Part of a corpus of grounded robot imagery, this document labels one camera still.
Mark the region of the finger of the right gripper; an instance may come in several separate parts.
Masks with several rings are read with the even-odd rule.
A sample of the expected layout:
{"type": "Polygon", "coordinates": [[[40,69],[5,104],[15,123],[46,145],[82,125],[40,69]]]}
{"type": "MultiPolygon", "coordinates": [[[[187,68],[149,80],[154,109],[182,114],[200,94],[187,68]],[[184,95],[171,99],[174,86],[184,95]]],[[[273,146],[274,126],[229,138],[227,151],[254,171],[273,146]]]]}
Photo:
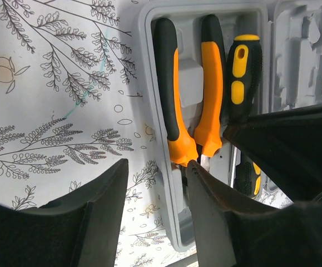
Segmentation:
{"type": "Polygon", "coordinates": [[[322,103],[249,117],[224,138],[292,201],[322,200],[322,103]]]}

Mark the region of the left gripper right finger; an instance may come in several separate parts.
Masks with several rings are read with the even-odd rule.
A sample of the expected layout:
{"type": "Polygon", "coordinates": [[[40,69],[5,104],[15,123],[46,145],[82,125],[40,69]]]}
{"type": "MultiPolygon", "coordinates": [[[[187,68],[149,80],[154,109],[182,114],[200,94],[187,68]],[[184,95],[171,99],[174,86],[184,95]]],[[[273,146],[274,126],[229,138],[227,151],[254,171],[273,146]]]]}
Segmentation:
{"type": "Polygon", "coordinates": [[[322,266],[322,201],[277,209],[210,175],[186,170],[200,266],[322,266]]]}

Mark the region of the grey plastic tool case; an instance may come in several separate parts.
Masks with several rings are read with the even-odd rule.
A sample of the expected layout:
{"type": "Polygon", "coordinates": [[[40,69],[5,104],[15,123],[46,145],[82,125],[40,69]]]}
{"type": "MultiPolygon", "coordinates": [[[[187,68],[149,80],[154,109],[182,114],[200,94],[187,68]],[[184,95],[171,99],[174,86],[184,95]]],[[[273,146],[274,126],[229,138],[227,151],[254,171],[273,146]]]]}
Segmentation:
{"type": "Polygon", "coordinates": [[[175,250],[193,163],[246,199],[322,200],[322,1],[153,1],[134,33],[175,250]]]}

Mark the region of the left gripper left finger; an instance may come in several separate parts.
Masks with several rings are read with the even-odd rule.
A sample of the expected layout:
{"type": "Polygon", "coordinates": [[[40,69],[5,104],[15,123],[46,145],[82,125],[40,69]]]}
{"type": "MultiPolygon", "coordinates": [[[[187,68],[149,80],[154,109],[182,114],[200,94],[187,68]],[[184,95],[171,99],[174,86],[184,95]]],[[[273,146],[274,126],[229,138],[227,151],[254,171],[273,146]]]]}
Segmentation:
{"type": "Polygon", "coordinates": [[[0,266],[113,266],[128,160],[41,207],[0,205],[0,266]]]}

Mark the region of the orange handled pliers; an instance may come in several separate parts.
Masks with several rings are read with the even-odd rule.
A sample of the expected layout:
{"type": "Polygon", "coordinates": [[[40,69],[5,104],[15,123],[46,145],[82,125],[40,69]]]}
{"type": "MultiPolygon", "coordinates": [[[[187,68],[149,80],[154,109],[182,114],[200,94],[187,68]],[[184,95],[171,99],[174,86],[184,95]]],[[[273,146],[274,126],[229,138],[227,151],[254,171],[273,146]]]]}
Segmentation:
{"type": "Polygon", "coordinates": [[[214,14],[201,20],[201,63],[179,59],[177,30],[166,17],[155,23],[153,51],[170,160],[183,167],[196,160],[207,168],[209,159],[222,147],[225,47],[220,21],[214,14]],[[199,103],[200,120],[191,134],[182,110],[199,103]]]}

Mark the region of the black yellow screwdriver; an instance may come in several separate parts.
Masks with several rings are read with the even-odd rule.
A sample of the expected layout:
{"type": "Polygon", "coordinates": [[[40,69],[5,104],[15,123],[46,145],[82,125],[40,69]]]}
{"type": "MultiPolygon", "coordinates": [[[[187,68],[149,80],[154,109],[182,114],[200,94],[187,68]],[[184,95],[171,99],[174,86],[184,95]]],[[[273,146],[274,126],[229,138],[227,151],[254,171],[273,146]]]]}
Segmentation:
{"type": "Polygon", "coordinates": [[[254,199],[261,188],[261,169],[246,154],[242,153],[240,163],[235,168],[234,188],[254,199]]]}
{"type": "Polygon", "coordinates": [[[226,105],[229,123],[247,120],[262,75],[260,37],[242,34],[234,38],[227,59],[226,105]]]}

